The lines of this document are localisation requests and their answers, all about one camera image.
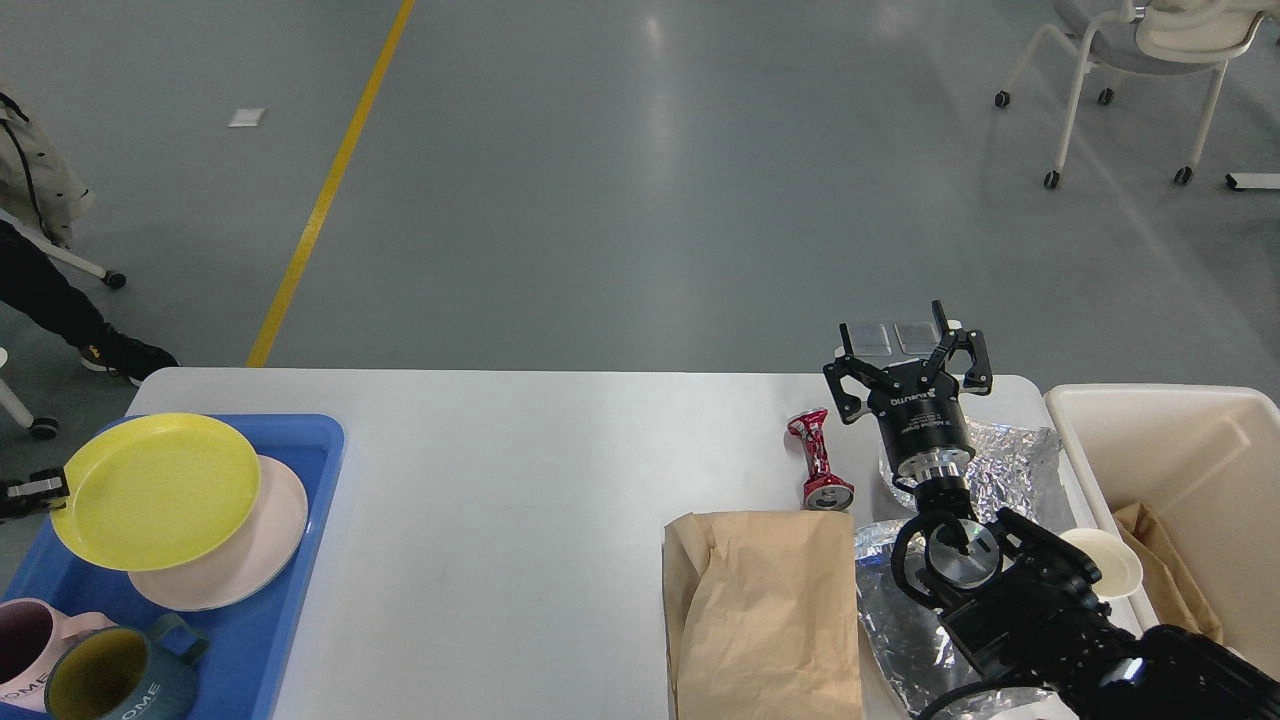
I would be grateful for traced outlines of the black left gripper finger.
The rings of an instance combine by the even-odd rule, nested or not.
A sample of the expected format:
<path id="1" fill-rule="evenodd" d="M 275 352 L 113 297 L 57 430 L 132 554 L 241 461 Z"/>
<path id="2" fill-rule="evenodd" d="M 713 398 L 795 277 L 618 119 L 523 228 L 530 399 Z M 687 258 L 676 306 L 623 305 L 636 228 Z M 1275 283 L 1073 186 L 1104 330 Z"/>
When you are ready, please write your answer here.
<path id="1" fill-rule="evenodd" d="M 26 479 L 3 479 L 1 523 L 64 509 L 69 497 L 64 468 L 47 468 Z"/>

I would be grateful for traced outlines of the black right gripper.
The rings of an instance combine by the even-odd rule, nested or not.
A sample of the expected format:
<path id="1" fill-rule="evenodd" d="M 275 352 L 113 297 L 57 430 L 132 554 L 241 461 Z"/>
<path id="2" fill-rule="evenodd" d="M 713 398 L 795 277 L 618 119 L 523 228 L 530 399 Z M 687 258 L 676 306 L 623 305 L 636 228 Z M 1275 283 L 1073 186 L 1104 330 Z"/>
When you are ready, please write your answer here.
<path id="1" fill-rule="evenodd" d="M 877 368 L 855 355 L 847 324 L 840 324 L 840 351 L 824 365 L 824 378 L 838 419 L 851 425 L 872 411 L 893 474 L 904 480 L 923 480 L 932 470 L 960 477 L 975 457 L 960 392 L 988 396 L 995 374 L 986 336 L 948 319 L 941 301 L 931 302 L 940 342 L 928 359 Z M 970 366 L 957 380 L 947 372 L 956 354 L 965 354 Z M 865 398 L 845 388 L 855 380 L 868 391 Z"/>

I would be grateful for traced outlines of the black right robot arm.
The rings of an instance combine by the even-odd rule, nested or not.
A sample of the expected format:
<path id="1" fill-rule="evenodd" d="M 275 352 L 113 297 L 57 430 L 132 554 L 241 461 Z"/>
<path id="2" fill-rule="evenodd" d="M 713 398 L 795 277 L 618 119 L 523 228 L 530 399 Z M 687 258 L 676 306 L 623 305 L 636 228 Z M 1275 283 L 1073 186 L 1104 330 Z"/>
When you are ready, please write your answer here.
<path id="1" fill-rule="evenodd" d="M 897 588 L 934 612 L 978 680 L 920 711 L 932 719 L 987 691 L 1055 693 L 1080 719 L 1275 719 L 1277 683 L 1226 647 L 1162 624 L 1133 635 L 1093 591 L 1098 564 L 1007 507 L 982 521 L 966 469 L 977 452 L 960 395 L 987 396 L 986 338 L 931 305 L 940 336 L 924 359 L 874 366 L 838 328 L 842 351 L 823 366 L 840 419 L 872 415 L 915 514 L 896 534 Z"/>

